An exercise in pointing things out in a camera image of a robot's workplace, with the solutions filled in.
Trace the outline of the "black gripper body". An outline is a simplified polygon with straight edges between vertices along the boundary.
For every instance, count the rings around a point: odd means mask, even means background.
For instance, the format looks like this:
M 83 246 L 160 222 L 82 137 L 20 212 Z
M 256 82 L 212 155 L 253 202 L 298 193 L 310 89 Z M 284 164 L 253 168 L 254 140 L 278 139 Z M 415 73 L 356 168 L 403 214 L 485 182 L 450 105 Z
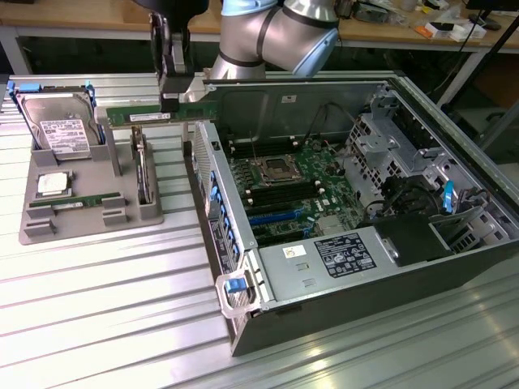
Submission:
M 208 9 L 209 0 L 136 0 L 136 4 L 151 11 L 151 25 L 166 25 L 170 32 L 185 32 L 192 18 Z

